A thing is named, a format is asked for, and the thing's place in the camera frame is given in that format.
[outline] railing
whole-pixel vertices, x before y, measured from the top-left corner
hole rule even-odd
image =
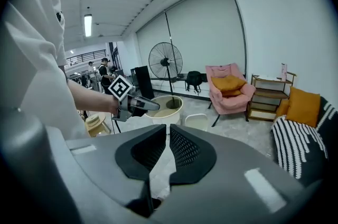
[[[89,52],[89,53],[84,53],[84,54],[81,54],[81,55],[77,55],[77,56],[67,58],[67,64],[64,67],[66,68],[66,67],[69,67],[69,66],[73,66],[73,65],[76,65],[80,62],[86,62],[86,61],[91,61],[91,60],[95,60],[95,59],[102,59],[105,56],[106,56],[106,50],[105,49],[94,51],[94,52]]]

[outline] side table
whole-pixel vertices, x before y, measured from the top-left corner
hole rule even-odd
[[[285,93],[285,86],[288,84],[291,87],[294,84],[295,77],[297,76],[294,73],[287,72],[288,75],[292,76],[292,80],[286,79],[286,81],[282,81],[281,78],[277,78],[276,80],[268,80],[264,78],[260,78],[259,75],[253,74],[251,76],[251,84],[256,87],[256,91],[254,95],[259,97],[265,97],[265,98],[272,98],[272,99],[279,99],[279,104],[282,99],[288,99],[289,96]],[[279,83],[284,84],[283,90],[271,90],[271,89],[264,89],[259,88],[258,84],[259,82],[264,83]],[[278,108],[278,105],[274,104],[267,104],[264,102],[257,102],[251,100],[248,107],[248,118],[253,120],[267,120],[267,121],[273,121],[276,116],[276,111]]]

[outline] person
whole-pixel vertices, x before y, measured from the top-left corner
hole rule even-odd
[[[0,88],[6,96],[2,106],[36,115],[43,124],[61,130],[65,139],[89,137],[77,110],[116,114],[118,101],[111,95],[88,90],[65,76],[60,0],[8,0],[0,33],[5,43],[1,65],[11,65],[16,73],[25,69],[20,80],[12,75]],[[14,58],[20,63],[10,63]]]
[[[91,82],[91,85],[93,86],[94,91],[99,91],[98,85],[97,85],[97,78],[96,78],[96,70],[93,67],[93,62],[88,62],[88,74],[89,74],[89,80]]]
[[[102,76],[101,85],[102,85],[103,89],[105,90],[105,94],[112,95],[111,91],[108,88],[111,84],[111,80],[114,80],[114,77],[108,75],[107,65],[108,65],[108,59],[103,58],[101,60],[101,65],[99,67],[99,72],[100,72],[100,75]]]

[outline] orange cushion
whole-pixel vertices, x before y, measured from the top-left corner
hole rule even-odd
[[[238,77],[235,77],[231,74],[227,75],[225,78],[211,78],[212,83],[217,89],[221,92],[224,91],[234,91],[240,89],[245,83],[245,80],[242,80]]]
[[[240,90],[232,90],[232,91],[223,91],[222,95],[223,97],[232,97],[232,96],[237,96],[240,95],[241,91]]]
[[[275,118],[280,117],[282,115],[286,115],[288,110],[289,110],[289,100],[283,99],[280,102],[280,105],[276,110],[276,117]]]
[[[320,104],[320,95],[291,87],[286,119],[316,127]]]

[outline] black backpack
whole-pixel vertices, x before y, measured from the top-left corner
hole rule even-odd
[[[197,92],[197,95],[201,92],[200,84],[202,84],[202,75],[198,71],[191,71],[186,77],[186,87],[185,90],[189,91],[189,86],[194,86],[194,92]]]

